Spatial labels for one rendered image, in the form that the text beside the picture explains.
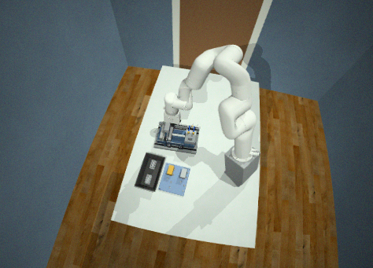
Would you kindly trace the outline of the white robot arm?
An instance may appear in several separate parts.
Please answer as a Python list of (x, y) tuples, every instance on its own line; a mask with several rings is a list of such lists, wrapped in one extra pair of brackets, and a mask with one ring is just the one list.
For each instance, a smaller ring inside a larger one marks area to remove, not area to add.
[(238, 162), (247, 162), (259, 153), (257, 149), (252, 149), (257, 118), (249, 110), (252, 107), (251, 80), (249, 73), (238, 64), (242, 56), (241, 48), (236, 45), (206, 50), (194, 60), (188, 76), (181, 82), (179, 97), (175, 93), (164, 96), (163, 109), (169, 116), (175, 116), (179, 109), (191, 110), (192, 90), (201, 89), (211, 70), (215, 69), (231, 84), (231, 96), (221, 101), (218, 107), (223, 134), (235, 140), (231, 151), (233, 158)]

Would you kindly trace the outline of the yellow rectangular block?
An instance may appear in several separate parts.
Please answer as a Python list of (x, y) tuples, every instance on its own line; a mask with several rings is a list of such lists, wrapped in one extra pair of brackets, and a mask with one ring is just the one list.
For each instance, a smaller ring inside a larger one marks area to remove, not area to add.
[(169, 168), (168, 168), (168, 173), (167, 173), (167, 175), (171, 175), (171, 176), (172, 176), (172, 173), (173, 173), (173, 171), (174, 171), (174, 166), (172, 166), (172, 165), (169, 165)]

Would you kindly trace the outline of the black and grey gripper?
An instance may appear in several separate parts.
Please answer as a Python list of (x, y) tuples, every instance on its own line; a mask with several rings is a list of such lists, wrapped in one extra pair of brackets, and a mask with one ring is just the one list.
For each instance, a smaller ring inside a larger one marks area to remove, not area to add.
[(180, 115), (180, 111), (178, 111), (178, 113), (175, 115), (175, 116), (169, 116), (166, 111), (164, 111), (164, 121), (166, 123), (170, 123), (172, 125), (172, 127), (175, 126), (175, 124), (179, 124), (181, 123), (181, 115)]

